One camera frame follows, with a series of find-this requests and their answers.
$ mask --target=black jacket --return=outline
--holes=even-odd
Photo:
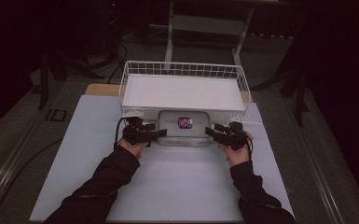
[[[125,148],[116,146],[104,158],[94,175],[79,189],[65,198],[45,224],[105,223],[117,190],[130,183],[140,166],[139,161]],[[253,174],[252,162],[243,162],[230,169],[234,186],[240,191],[239,207],[246,223],[296,223],[281,203],[262,188],[262,178]]]

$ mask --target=gray floor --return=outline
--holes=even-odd
[[[163,42],[158,38],[147,43],[128,40],[122,43],[128,49],[127,60],[164,60],[166,46],[161,44]],[[246,39],[241,59],[250,86],[273,76],[290,43],[290,40],[281,38],[266,40],[250,36]],[[183,41],[175,43],[173,60],[187,63],[232,64],[229,48],[194,48]],[[107,68],[99,74],[107,77],[114,67]],[[35,129],[30,132],[32,135],[22,141],[26,144],[19,157],[19,167],[38,150],[62,138],[79,97],[93,82],[96,80],[76,74],[72,74],[64,83],[52,80],[51,104],[47,109],[68,111],[68,116],[63,122],[44,121],[47,110],[37,110],[38,95],[26,94],[0,120],[0,167],[31,124],[37,123]],[[310,111],[303,114],[304,127],[300,128],[293,119],[294,100],[283,99],[279,94],[282,84],[277,83],[252,94],[266,126],[297,223],[359,223],[359,188],[311,92],[307,91],[305,99]],[[0,223],[29,222],[28,218],[59,145],[55,144],[42,152],[19,175],[0,206]],[[323,190],[320,189],[318,181],[315,181],[315,164],[310,157],[317,161],[317,168],[322,172],[325,183],[331,190],[342,221],[331,220],[324,197],[321,196]]]

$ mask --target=small box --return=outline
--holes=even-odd
[[[159,111],[158,130],[167,129],[167,136],[159,144],[169,147],[206,147],[210,136],[205,127],[211,127],[208,113],[200,111]]]

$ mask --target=white wire basket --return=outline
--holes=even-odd
[[[238,89],[235,91],[237,91],[240,95],[239,96],[241,98],[240,104],[242,108],[232,109],[232,108],[224,108],[224,107],[222,108],[220,106],[220,108],[203,110],[201,108],[196,108],[196,107],[183,108],[182,106],[180,106],[177,108],[172,105],[168,106],[169,108],[155,106],[155,105],[142,105],[142,104],[126,105],[123,104],[123,101],[125,101],[126,95],[129,95],[132,92],[132,90],[129,91],[130,88],[133,88],[133,86],[129,87],[129,78],[133,77],[132,75],[138,77],[141,76],[143,77],[144,80],[145,77],[147,78],[147,80],[151,80],[149,78],[154,78],[153,79],[154,83],[160,82],[166,77],[179,78],[178,80],[191,79],[190,80],[191,83],[194,83],[194,80],[196,81],[213,80],[214,81],[213,83],[217,83],[217,82],[236,83],[236,85],[234,84],[234,88],[230,88],[230,89],[236,89],[238,87]],[[221,92],[226,92],[225,90],[209,90],[209,91],[214,95],[221,94]],[[154,92],[154,93],[146,92],[144,95],[148,95],[147,97],[157,97],[161,94],[166,94],[166,93],[169,93],[169,91]],[[221,124],[229,124],[233,120],[244,122],[246,110],[248,108],[249,103],[252,102],[251,93],[249,91],[249,87],[246,81],[245,74],[243,73],[242,67],[236,65],[210,64],[210,63],[165,63],[165,62],[127,61],[124,68],[123,77],[120,83],[119,97],[120,97],[120,105],[121,105],[123,117],[142,116],[145,120],[155,121],[157,120],[158,113],[161,110],[167,110],[167,109],[203,110],[209,114],[212,123],[221,123]],[[225,99],[219,99],[217,105],[224,106],[225,102],[226,102]]]

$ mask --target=hand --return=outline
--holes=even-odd
[[[142,157],[141,150],[144,149],[147,144],[148,143],[138,143],[133,146],[124,138],[118,142],[119,146],[126,148],[130,153],[132,153],[132,155],[134,155],[138,159]]]
[[[252,141],[253,141],[253,136],[251,134],[249,134],[248,132],[246,132],[246,134],[249,136],[248,143],[249,143],[249,146],[251,146]],[[250,149],[248,148],[247,145],[244,145],[243,147],[241,147],[240,149],[238,149],[236,151],[234,151],[230,147],[222,145],[222,144],[219,144],[219,146],[221,148],[223,148],[223,150],[225,150],[226,155],[228,156],[228,163],[229,163],[230,167],[233,167],[237,164],[240,164],[242,162],[250,160]]]

